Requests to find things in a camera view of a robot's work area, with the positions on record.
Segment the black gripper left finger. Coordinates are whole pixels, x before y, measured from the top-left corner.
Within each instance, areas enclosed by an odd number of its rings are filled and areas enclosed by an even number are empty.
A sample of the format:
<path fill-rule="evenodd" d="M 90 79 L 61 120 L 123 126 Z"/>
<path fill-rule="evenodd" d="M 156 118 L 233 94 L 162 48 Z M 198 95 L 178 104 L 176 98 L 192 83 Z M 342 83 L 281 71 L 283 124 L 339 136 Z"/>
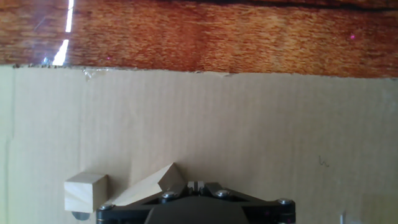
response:
<path fill-rule="evenodd" d="M 193 196 L 196 190 L 197 183 L 189 181 L 182 184 L 173 184 L 167 190 L 128 205 L 102 205 L 96 211 L 96 224 L 145 224 L 153 209 L 184 197 Z"/>

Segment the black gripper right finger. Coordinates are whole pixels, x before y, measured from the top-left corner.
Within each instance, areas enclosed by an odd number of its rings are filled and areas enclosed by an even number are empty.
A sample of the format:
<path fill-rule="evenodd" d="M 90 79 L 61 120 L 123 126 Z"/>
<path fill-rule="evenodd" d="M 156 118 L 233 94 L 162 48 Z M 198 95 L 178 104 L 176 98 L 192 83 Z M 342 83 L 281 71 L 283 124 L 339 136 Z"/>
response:
<path fill-rule="evenodd" d="M 196 194 L 237 205 L 249 223 L 295 223 L 295 202 L 289 198 L 267 201 L 204 181 L 196 182 Z"/>

